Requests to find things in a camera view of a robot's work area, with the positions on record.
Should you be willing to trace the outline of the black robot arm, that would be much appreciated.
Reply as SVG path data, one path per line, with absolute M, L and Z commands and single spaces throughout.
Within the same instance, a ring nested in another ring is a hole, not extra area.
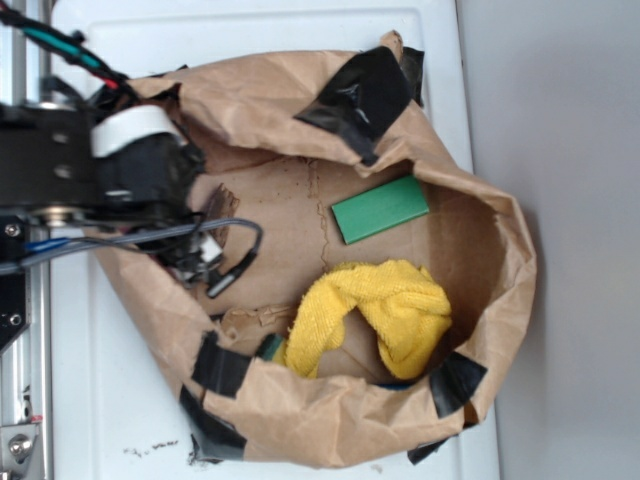
M 156 105 L 96 122 L 56 104 L 1 108 L 1 212 L 32 224 L 171 225 L 203 170 L 199 149 Z

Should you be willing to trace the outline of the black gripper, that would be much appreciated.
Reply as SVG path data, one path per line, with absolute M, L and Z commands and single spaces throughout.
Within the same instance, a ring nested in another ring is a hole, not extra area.
M 91 150 L 98 219 L 161 223 L 188 215 L 204 154 L 164 109 L 141 105 L 109 116 L 92 129 Z

